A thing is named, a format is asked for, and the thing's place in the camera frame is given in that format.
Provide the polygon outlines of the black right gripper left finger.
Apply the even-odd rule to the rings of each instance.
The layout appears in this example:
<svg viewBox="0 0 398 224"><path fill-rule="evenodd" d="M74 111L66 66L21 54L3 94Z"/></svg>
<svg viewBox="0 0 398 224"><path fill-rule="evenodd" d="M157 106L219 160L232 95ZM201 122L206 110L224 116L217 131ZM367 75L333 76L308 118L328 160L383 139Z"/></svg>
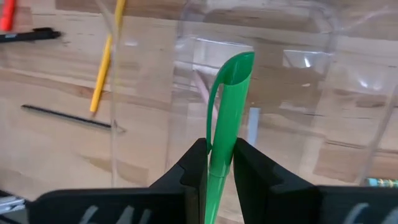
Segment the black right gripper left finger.
<svg viewBox="0 0 398 224"><path fill-rule="evenodd" d="M29 224L204 224L206 140L148 187L54 190L29 205Z"/></svg>

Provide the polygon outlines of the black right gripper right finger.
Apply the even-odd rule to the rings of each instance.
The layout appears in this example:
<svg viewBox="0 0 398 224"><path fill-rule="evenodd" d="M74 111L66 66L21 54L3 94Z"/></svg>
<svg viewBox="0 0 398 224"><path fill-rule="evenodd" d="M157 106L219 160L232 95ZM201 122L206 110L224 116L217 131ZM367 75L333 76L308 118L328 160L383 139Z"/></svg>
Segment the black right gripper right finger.
<svg viewBox="0 0 398 224"><path fill-rule="evenodd" d="M245 224L398 224L398 189L313 185L241 138L233 169Z"/></svg>

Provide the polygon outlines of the green pen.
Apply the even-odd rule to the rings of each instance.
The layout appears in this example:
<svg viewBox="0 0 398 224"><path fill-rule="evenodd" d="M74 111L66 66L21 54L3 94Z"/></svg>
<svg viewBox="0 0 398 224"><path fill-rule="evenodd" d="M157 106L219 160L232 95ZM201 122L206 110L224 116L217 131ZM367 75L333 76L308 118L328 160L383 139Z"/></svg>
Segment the green pen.
<svg viewBox="0 0 398 224"><path fill-rule="evenodd" d="M244 105L254 65L254 52L231 57L219 69L211 87L206 118L208 168L205 224L215 224L225 180L229 174L233 149L238 138ZM220 85L223 85L216 119L215 134L211 134L213 106Z"/></svg>

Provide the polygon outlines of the light green pencil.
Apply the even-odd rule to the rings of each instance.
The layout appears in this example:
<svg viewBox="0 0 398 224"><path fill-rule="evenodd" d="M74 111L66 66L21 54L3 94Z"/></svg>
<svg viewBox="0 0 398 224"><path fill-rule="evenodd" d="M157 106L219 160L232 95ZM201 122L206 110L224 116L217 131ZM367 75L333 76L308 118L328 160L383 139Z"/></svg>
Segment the light green pencil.
<svg viewBox="0 0 398 224"><path fill-rule="evenodd" d="M398 179L367 178L366 184L371 187L398 188Z"/></svg>

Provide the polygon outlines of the yellow pencil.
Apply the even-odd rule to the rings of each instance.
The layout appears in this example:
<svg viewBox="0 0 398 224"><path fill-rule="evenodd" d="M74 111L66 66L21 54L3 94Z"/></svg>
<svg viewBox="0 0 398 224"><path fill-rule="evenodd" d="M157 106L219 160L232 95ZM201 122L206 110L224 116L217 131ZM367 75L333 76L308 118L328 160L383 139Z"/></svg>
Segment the yellow pencil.
<svg viewBox="0 0 398 224"><path fill-rule="evenodd" d="M111 62L113 40L118 41L119 39L120 29L123 24L123 14L126 1L127 0L116 0L114 14L111 15L103 0L95 0L95 3L98 5L100 13L104 18L108 33L103 48L101 63L98 69L95 89L91 98L90 111L92 113L96 113L100 105L101 94L106 81L109 64Z"/></svg>

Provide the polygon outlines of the black pen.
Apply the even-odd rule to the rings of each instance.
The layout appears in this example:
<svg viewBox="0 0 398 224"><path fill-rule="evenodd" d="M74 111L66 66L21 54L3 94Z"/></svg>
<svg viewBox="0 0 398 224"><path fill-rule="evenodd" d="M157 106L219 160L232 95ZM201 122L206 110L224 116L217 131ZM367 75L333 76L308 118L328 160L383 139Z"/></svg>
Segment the black pen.
<svg viewBox="0 0 398 224"><path fill-rule="evenodd" d="M60 31L56 31L50 27L41 27L32 29L32 31L30 32L1 34L0 44L6 42L26 42L35 40L56 39L61 35L62 33Z"/></svg>

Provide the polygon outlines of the red pen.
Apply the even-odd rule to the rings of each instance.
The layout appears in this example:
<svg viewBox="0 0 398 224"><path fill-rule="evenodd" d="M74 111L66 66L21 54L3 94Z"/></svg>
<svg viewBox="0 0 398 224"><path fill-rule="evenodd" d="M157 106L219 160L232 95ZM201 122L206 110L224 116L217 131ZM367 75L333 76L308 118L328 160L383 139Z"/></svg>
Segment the red pen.
<svg viewBox="0 0 398 224"><path fill-rule="evenodd" d="M14 13L17 0L4 0L0 17L0 28L3 31L11 31L14 22Z"/></svg>

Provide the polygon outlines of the clear plastic bin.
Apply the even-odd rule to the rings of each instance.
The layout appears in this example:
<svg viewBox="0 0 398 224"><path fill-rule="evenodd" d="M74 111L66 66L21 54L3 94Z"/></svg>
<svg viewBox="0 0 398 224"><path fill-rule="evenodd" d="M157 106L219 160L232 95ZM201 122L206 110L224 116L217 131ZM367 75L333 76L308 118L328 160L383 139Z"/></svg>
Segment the clear plastic bin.
<svg viewBox="0 0 398 224"><path fill-rule="evenodd" d="M221 66L256 54L239 136L303 179L398 179L398 0L127 0L114 149L151 184L206 135Z"/></svg>

